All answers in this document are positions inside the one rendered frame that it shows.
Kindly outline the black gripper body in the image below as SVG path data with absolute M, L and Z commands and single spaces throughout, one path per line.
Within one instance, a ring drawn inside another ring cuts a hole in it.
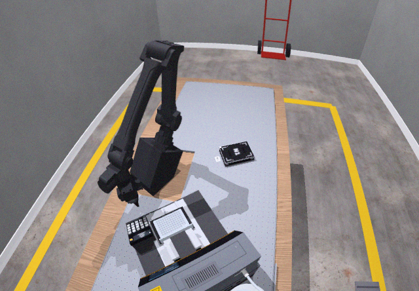
M 131 176 L 131 175 L 130 175 Z M 126 180 L 128 180 L 129 178 L 130 178 L 130 176 L 129 177 L 127 177 L 127 179 Z M 139 179 L 137 179 L 137 180 L 135 180 L 135 182 L 136 182 L 136 184 L 137 184 L 137 190 L 135 190 L 135 193 L 136 193 L 136 196 L 138 195 L 138 193 L 137 193 L 137 191 L 139 191 L 140 189 L 142 189 L 143 190 L 143 187 L 142 187 L 142 185 L 141 185 L 141 182 L 140 182 L 140 180 Z M 124 200 L 124 198 L 123 198 L 123 196 L 122 196 L 122 194 L 120 193 L 120 191 L 119 191 L 119 189 L 117 188 L 117 195 L 118 195 L 118 198 L 121 200 L 121 201 L 125 201 Z

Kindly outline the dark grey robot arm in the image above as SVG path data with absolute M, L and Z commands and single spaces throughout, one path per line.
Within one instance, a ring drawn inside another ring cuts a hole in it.
M 155 40 L 146 43 L 139 57 L 144 61 L 143 69 L 122 124 L 109 148 L 107 157 L 111 164 L 106 167 L 106 171 L 98 181 L 98 186 L 105 193 L 110 193 L 117 186 L 128 204 L 137 201 L 135 190 L 138 188 L 128 170 L 133 165 L 136 134 L 160 74 L 162 74 L 162 103 L 157 108 L 155 122 L 161 126 L 150 144 L 164 150 L 169 149 L 173 146 L 173 132 L 181 124 L 182 116 L 181 112 L 177 111 L 175 97 L 178 61 L 183 51 L 183 45 Z M 126 180 L 129 176 L 130 178 Z M 125 182 L 120 182 L 121 180 Z

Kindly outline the black rectangular pad with white corner marks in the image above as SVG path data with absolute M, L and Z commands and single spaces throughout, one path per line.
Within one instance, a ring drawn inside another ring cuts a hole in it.
M 252 161 L 255 157 L 247 141 L 221 146 L 219 151 L 225 166 Z

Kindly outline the white multi-well plate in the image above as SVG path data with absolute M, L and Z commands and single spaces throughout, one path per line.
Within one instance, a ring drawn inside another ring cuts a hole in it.
M 190 225 L 181 209 L 163 216 L 153 221 L 153 223 L 160 235 L 160 238 Z

